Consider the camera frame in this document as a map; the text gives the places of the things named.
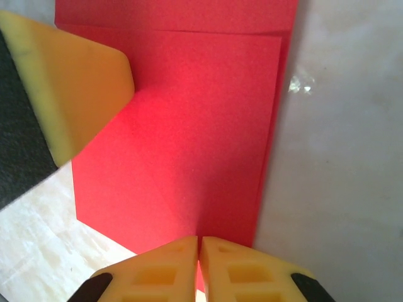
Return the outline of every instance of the white surface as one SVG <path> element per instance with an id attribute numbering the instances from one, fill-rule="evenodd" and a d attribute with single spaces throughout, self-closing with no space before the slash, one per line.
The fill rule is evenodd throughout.
<path id="1" fill-rule="evenodd" d="M 336 301 L 403 296 L 403 1 L 301 0 L 256 248 Z M 53 0 L 0 0 L 53 21 Z M 75 219 L 70 165 L 0 212 L 0 293 L 65 301 L 131 252 Z"/>

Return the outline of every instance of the white table surface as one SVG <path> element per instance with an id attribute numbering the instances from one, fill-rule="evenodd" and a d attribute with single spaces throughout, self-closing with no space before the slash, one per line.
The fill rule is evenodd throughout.
<path id="1" fill-rule="evenodd" d="M 0 0 L 53 23 L 54 0 Z M 403 301 L 403 1 L 301 0 L 255 247 L 338 302 Z M 0 212 L 0 293 L 66 301 L 133 255 L 75 218 L 71 166 Z"/>

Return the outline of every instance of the red paper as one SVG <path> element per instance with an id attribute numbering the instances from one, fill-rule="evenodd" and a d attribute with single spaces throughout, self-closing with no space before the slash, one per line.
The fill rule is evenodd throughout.
<path id="1" fill-rule="evenodd" d="M 296 6 L 56 0 L 59 28 L 128 55 L 137 90 L 73 160 L 77 217 L 136 253 L 194 234 L 251 246 Z"/>

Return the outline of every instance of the black rubber pad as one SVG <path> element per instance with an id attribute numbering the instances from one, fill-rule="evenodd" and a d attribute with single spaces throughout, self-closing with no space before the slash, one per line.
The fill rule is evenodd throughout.
<path id="1" fill-rule="evenodd" d="M 0 209 L 56 170 L 0 30 Z"/>
<path id="2" fill-rule="evenodd" d="M 88 279 L 67 302 L 97 302 L 112 279 L 113 276 L 108 272 Z"/>
<path id="3" fill-rule="evenodd" d="M 335 302 L 317 280 L 299 273 L 292 274 L 291 278 L 307 302 Z"/>

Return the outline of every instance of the yellow plastic piece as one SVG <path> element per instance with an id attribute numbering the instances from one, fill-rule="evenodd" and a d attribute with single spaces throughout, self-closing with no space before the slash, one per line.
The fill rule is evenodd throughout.
<path id="1" fill-rule="evenodd" d="M 98 302 L 194 302 L 197 253 L 191 236 L 106 267 L 94 274 L 113 276 Z"/>
<path id="2" fill-rule="evenodd" d="M 216 237 L 203 237 L 200 265 L 208 302 L 306 302 L 291 274 L 306 269 Z"/>
<path id="3" fill-rule="evenodd" d="M 77 155 L 132 98 L 118 50 L 7 11 L 0 30 L 57 166 Z"/>

